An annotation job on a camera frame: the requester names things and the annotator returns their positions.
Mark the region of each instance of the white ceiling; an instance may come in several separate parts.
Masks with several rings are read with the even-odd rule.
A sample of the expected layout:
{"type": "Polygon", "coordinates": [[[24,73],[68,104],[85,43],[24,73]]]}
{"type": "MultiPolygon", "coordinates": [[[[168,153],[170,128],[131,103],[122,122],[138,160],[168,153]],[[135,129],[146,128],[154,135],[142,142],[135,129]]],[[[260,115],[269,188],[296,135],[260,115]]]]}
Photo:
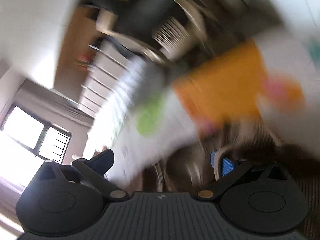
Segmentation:
{"type": "Polygon", "coordinates": [[[53,88],[65,31],[78,0],[0,0],[0,56],[53,88]]]}

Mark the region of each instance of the orange cloth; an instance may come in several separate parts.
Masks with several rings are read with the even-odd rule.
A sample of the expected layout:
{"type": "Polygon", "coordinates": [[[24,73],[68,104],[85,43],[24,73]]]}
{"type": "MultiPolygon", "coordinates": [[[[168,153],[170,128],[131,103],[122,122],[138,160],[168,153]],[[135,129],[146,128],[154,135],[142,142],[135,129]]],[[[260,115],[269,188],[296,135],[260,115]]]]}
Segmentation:
{"type": "MultiPolygon", "coordinates": [[[[215,127],[243,118],[260,119],[259,94],[266,94],[268,80],[262,55],[254,41],[238,46],[205,63],[173,85],[184,108],[194,120],[209,120],[215,127]]],[[[303,97],[299,84],[290,82],[291,101],[303,97]]]]}

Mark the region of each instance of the blue object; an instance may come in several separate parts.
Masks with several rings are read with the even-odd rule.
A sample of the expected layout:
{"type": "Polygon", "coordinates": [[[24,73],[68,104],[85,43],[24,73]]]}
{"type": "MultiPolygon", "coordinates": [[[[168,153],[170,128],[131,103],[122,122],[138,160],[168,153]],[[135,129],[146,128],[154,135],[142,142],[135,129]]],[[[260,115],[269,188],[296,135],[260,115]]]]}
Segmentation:
{"type": "MultiPolygon", "coordinates": [[[[214,167],[214,156],[216,154],[216,151],[212,151],[211,153],[211,166],[214,167]]],[[[222,159],[222,176],[227,175],[229,172],[233,171],[235,169],[236,162],[232,162],[231,160],[227,158],[222,159]]]]}

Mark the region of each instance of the window frame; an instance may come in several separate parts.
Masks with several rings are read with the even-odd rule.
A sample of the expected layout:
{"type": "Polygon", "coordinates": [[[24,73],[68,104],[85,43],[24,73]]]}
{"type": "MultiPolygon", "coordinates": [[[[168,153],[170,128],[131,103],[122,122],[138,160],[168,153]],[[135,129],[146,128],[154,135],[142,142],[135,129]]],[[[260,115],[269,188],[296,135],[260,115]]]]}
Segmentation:
{"type": "Polygon", "coordinates": [[[33,112],[27,110],[26,108],[24,108],[23,106],[17,104],[16,102],[14,102],[14,103],[10,106],[10,108],[9,108],[9,110],[8,110],[5,118],[3,119],[2,123],[1,123],[1,126],[0,126],[0,130],[1,130],[1,131],[3,131],[4,125],[5,125],[6,121],[8,120],[10,114],[12,113],[12,111],[15,109],[16,106],[17,106],[18,108],[20,108],[22,111],[24,111],[25,113],[27,113],[28,115],[30,115],[31,117],[33,117],[34,119],[36,119],[38,122],[42,123],[42,124],[44,125],[44,127],[43,127],[43,129],[42,129],[42,131],[41,131],[41,133],[40,133],[40,135],[39,135],[38,141],[37,141],[36,146],[35,146],[34,149],[32,149],[31,147],[29,147],[29,146],[27,146],[27,145],[19,142],[18,140],[12,138],[11,136],[9,136],[9,135],[8,135],[8,136],[9,136],[11,139],[13,139],[15,142],[17,142],[18,144],[20,144],[22,147],[24,147],[25,149],[27,149],[29,152],[33,153],[35,156],[37,156],[37,157],[43,159],[44,161],[46,161],[46,160],[49,160],[49,159],[46,158],[46,157],[43,157],[42,155],[40,155],[40,154],[39,154],[39,150],[40,150],[40,148],[41,148],[41,146],[42,146],[42,143],[43,143],[43,141],[44,141],[44,138],[45,138],[45,136],[46,136],[47,131],[49,130],[49,128],[50,128],[50,127],[54,128],[55,130],[57,130],[58,132],[62,133],[62,134],[65,135],[65,136],[68,136],[68,138],[69,138],[69,140],[67,139],[67,141],[66,141],[65,147],[64,147],[63,150],[62,150],[61,159],[60,159],[60,161],[58,162],[58,163],[61,164],[61,163],[63,162],[64,156],[65,156],[65,154],[66,154],[66,152],[67,152],[67,150],[68,150],[68,146],[69,146],[69,143],[70,143],[70,140],[71,140],[71,137],[72,137],[72,133],[71,133],[71,132],[68,132],[68,131],[66,131],[66,130],[64,130],[64,129],[62,129],[61,127],[58,127],[57,125],[54,125],[53,123],[50,123],[50,122],[42,119],[41,117],[37,116],[36,114],[34,114],[33,112]]]}

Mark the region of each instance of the window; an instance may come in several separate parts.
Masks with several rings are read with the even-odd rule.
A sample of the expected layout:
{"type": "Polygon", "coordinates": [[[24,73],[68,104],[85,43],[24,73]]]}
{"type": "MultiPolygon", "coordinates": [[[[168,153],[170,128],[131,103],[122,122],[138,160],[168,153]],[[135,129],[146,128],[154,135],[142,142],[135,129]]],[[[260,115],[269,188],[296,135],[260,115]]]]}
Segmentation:
{"type": "Polygon", "coordinates": [[[13,105],[1,130],[43,160],[62,163],[71,133],[13,105]]]}

